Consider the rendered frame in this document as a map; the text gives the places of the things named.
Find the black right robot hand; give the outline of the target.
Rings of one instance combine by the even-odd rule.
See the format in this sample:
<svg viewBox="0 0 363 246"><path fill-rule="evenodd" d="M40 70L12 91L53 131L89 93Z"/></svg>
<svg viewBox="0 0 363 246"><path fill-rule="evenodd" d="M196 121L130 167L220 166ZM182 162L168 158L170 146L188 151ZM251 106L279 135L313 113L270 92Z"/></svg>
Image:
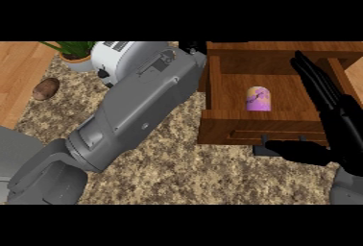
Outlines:
<svg viewBox="0 0 363 246"><path fill-rule="evenodd" d="M301 51L291 65L319 112L329 148L301 140L269 140L266 148L294 162L320 166L337 162L348 174L363 177L363 108Z"/></svg>

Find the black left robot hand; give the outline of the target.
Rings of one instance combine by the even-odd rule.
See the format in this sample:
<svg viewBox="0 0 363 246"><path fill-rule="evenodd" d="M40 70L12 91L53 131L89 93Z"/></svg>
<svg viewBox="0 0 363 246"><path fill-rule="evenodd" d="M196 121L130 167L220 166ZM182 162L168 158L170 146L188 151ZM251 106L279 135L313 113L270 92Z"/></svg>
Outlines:
<svg viewBox="0 0 363 246"><path fill-rule="evenodd" d="M180 41L179 48L189 54L201 52L207 54L207 42L205 41Z"/></svg>

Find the brown wooden drawer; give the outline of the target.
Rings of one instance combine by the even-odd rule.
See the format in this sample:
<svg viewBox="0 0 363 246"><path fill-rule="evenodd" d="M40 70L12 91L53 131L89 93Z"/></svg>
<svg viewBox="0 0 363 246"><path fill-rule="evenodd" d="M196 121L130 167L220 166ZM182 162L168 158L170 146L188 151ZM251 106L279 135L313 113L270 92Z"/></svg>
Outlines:
<svg viewBox="0 0 363 246"><path fill-rule="evenodd" d="M269 140L298 140L303 136L328 146L317 113L313 111L204 110L198 144L261 145Z"/></svg>
<svg viewBox="0 0 363 246"><path fill-rule="evenodd" d="M300 75L291 66L294 51L230 52L208 57L210 108L244 111L254 86L272 93L273 111L314 111Z"/></svg>

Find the purple and yellow can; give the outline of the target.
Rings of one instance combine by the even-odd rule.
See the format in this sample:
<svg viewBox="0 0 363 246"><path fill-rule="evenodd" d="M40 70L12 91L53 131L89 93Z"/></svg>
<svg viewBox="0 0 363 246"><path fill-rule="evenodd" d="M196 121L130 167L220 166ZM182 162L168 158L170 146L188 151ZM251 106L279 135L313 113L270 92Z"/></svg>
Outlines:
<svg viewBox="0 0 363 246"><path fill-rule="evenodd" d="M272 110L272 93L263 86L254 86L247 90L245 108L248 111Z"/></svg>

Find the brown wooden drawer front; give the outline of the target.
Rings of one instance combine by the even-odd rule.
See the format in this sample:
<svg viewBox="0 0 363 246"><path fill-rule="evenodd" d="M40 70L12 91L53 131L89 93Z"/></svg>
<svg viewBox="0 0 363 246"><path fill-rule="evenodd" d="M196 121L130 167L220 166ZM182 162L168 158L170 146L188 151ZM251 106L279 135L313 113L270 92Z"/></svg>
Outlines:
<svg viewBox="0 0 363 246"><path fill-rule="evenodd" d="M261 145L269 140L298 140L303 136L328 146L317 113L313 111L204 110L198 144Z"/></svg>

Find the brown wooden cabinet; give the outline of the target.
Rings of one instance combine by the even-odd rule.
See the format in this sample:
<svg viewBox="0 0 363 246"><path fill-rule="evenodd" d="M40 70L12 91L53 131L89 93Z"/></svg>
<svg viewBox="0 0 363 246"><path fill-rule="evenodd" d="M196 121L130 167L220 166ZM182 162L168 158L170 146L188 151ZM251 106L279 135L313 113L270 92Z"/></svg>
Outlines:
<svg viewBox="0 0 363 246"><path fill-rule="evenodd" d="M363 57L362 41L248 41L208 42L210 54L273 54L294 56L301 51L307 56L353 59Z"/></svg>

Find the white toaster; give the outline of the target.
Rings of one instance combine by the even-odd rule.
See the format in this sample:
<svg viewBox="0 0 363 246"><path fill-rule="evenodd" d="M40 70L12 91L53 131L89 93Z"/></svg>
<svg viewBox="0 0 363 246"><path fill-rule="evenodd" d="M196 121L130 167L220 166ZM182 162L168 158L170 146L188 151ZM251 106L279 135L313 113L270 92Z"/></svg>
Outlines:
<svg viewBox="0 0 363 246"><path fill-rule="evenodd" d="M167 41L99 41L90 61L102 83L112 87L167 46Z"/></svg>

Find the green potted plant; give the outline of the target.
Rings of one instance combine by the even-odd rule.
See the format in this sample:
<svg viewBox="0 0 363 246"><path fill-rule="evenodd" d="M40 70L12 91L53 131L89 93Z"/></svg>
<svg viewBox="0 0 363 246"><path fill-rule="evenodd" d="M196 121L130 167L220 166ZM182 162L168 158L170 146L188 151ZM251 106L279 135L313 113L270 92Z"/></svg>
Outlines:
<svg viewBox="0 0 363 246"><path fill-rule="evenodd" d="M59 58L72 71L90 72L93 70L92 48L96 45L95 41L58 41L55 44L41 41L41 44L56 50Z"/></svg>

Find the brown potato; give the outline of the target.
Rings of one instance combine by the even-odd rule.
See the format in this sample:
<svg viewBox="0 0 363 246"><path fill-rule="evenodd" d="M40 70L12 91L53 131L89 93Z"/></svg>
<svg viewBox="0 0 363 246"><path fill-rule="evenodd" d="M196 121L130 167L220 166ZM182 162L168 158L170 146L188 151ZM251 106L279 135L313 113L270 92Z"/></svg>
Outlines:
<svg viewBox="0 0 363 246"><path fill-rule="evenodd" d="M33 98L39 101L50 99L59 89L59 79L47 78L33 89Z"/></svg>

